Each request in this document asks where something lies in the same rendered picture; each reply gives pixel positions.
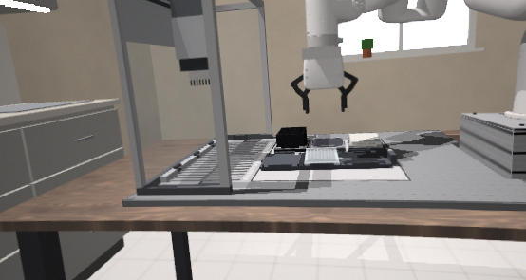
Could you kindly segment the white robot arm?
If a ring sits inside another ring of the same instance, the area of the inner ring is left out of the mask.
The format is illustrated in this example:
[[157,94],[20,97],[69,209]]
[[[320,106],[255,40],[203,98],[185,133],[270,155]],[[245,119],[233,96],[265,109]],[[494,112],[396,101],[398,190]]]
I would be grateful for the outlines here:
[[[342,57],[339,44],[344,43],[344,37],[336,35],[337,25],[355,21],[362,14],[377,10],[379,20],[388,24],[435,21],[445,15],[448,4],[448,0],[417,0],[415,8],[408,8],[408,1],[306,0],[308,48],[302,48],[302,60]],[[463,0],[463,3],[475,11],[526,21],[526,0]],[[526,120],[526,30],[520,43],[514,109],[504,116]]]

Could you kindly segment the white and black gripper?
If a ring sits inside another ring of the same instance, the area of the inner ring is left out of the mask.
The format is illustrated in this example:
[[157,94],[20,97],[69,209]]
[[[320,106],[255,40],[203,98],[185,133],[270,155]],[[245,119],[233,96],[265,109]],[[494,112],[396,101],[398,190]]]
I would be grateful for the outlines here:
[[[351,80],[351,83],[347,89],[344,89],[343,87],[344,77]],[[306,88],[304,92],[297,85],[303,80],[304,87]],[[343,59],[341,57],[304,60],[304,74],[291,82],[291,86],[303,99],[303,110],[306,110],[306,114],[310,112],[308,98],[309,92],[316,89],[332,88],[338,88],[341,91],[342,111],[345,112],[345,108],[348,108],[347,95],[354,88],[357,82],[357,77],[344,71]]]

